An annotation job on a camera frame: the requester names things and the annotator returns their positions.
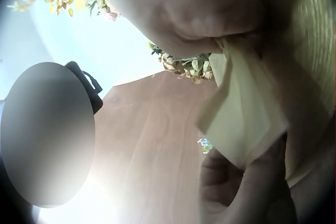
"black object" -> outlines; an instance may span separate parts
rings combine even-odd
[[[75,61],[67,63],[65,67],[72,71],[83,84],[87,95],[90,98],[93,114],[96,114],[97,111],[100,110],[103,106],[103,101],[98,95],[98,93],[102,91],[101,86],[98,84],[97,80],[95,80],[90,74],[82,71]],[[95,87],[95,89],[91,86],[85,75],[90,78],[92,85]]]

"white napkin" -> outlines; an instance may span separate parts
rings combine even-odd
[[[245,170],[283,133],[288,122],[274,82],[254,49],[241,37],[217,41],[223,54],[209,58],[218,90],[206,101],[197,126],[232,164]]]

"dried flower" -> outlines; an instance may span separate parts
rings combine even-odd
[[[89,0],[74,0],[74,8],[77,11],[82,11],[86,9],[86,5],[89,2]]]

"white flower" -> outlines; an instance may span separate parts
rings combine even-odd
[[[98,9],[102,9],[105,6],[104,0],[97,0]]]

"hand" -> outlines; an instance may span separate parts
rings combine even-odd
[[[245,172],[213,148],[201,168],[200,222],[296,223],[295,206],[285,180],[286,139],[287,134]]]

